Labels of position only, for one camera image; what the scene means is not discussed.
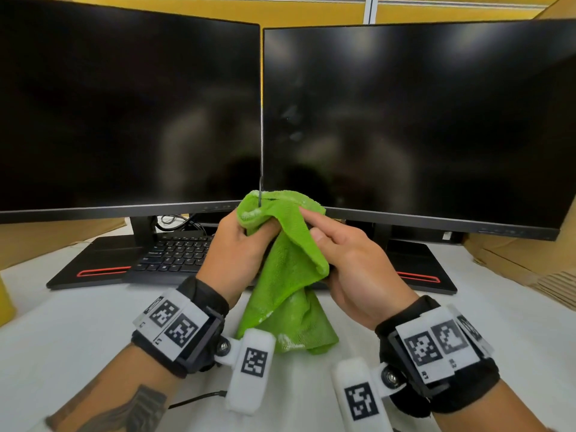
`keyboard key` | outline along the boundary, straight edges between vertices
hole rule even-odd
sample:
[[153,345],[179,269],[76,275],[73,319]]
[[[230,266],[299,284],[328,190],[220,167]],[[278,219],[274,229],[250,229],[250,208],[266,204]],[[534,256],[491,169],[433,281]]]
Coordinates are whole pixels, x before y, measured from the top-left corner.
[[159,264],[162,262],[162,258],[161,257],[143,257],[140,262],[146,263],[146,264]]

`keyboard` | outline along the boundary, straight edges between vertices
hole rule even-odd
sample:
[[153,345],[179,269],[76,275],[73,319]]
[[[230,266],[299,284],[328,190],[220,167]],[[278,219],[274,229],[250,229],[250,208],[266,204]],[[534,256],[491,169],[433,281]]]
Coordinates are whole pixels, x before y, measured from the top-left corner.
[[126,283],[180,284],[195,275],[212,243],[201,232],[158,234],[158,241],[124,275]]

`monitor base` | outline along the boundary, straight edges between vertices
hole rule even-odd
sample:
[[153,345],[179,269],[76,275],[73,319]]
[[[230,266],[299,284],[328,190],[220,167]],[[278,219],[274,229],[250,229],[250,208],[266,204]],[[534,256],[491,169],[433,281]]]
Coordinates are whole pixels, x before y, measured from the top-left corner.
[[130,217],[133,235],[95,239],[47,284],[51,290],[124,283],[130,267],[154,245],[154,217]]
[[457,288],[426,244],[390,239],[391,225],[347,221],[381,246],[401,278],[416,291],[456,294]]

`desk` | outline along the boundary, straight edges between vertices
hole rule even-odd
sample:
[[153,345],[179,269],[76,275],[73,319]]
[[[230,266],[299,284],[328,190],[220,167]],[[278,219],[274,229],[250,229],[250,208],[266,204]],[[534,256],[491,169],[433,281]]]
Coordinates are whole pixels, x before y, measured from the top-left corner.
[[[129,233],[128,227],[114,233]],[[132,319],[162,288],[112,285],[48,291],[45,283],[80,250],[69,247],[2,272],[19,316],[0,328],[0,424],[25,432],[68,401],[124,347]],[[574,430],[576,422],[576,313],[472,262],[461,246],[430,245],[460,292],[432,294],[454,303],[494,346],[502,377],[549,427]],[[263,405],[254,417],[227,412],[212,398],[172,409],[158,432],[343,432],[329,370],[342,359],[363,356],[378,363],[378,342],[348,319],[327,293],[320,302],[340,343],[325,355],[291,352],[274,357]],[[248,300],[230,312],[224,333],[233,334]],[[226,389],[230,369],[186,379],[174,401]],[[431,419],[415,420],[386,409],[402,432],[438,431]]]

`green cloth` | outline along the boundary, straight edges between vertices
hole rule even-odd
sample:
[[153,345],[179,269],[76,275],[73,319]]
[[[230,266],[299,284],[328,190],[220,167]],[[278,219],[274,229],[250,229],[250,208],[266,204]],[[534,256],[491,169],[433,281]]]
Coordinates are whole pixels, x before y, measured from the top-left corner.
[[276,352],[307,349],[327,352],[338,342],[314,291],[304,289],[329,272],[328,262],[310,236],[299,206],[326,213],[314,200],[294,191],[252,191],[238,206],[240,225],[251,235],[270,217],[282,226],[264,262],[238,327],[237,338],[257,327],[276,337]]

